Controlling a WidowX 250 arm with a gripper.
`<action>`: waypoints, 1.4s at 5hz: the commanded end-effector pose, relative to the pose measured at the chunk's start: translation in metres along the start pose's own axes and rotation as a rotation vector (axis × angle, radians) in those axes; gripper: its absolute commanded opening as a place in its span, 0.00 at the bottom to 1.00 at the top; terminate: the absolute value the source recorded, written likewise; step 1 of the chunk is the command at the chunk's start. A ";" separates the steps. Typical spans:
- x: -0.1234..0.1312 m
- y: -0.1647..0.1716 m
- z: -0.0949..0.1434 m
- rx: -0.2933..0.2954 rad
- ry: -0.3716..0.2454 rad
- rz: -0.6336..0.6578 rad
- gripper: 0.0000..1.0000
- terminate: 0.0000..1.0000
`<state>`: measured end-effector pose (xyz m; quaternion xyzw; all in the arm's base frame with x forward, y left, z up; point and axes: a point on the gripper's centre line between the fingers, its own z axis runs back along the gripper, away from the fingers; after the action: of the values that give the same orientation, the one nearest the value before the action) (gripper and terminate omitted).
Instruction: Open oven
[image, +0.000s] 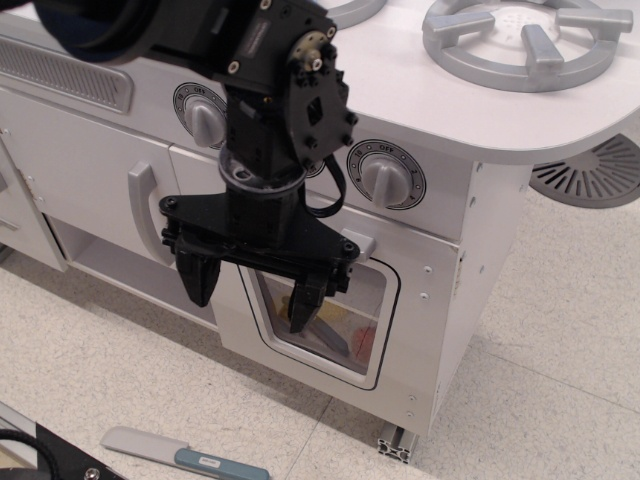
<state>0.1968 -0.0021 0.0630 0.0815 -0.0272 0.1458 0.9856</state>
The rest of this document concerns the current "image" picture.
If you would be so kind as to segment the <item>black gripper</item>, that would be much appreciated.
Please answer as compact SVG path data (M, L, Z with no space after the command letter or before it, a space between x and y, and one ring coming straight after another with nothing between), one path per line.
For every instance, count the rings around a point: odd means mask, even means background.
M295 281L289 331L303 332L326 296L348 291L360 254L355 242L321 222L344 204L344 176L336 173L334 180L340 197L324 208L306 203L304 186L280 197L228 187L219 194L162 198L162 242L176 257L189 299L198 307L209 304L223 262L286 277Z

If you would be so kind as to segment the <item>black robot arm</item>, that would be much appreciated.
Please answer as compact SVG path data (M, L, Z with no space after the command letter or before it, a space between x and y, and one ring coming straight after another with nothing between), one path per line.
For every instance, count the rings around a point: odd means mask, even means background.
M336 66L335 23L311 1L5 1L1 72L14 81L114 113L132 110L124 66L139 59L219 83L219 110L182 94L195 141L221 150L218 194L152 203L152 166L128 175L131 220L159 262L175 265L190 300L209 302L223 263L289 278L289 327L298 333L324 300L345 292L358 246L323 224L338 206L307 204L305 178L325 165L346 181L336 152L357 116Z

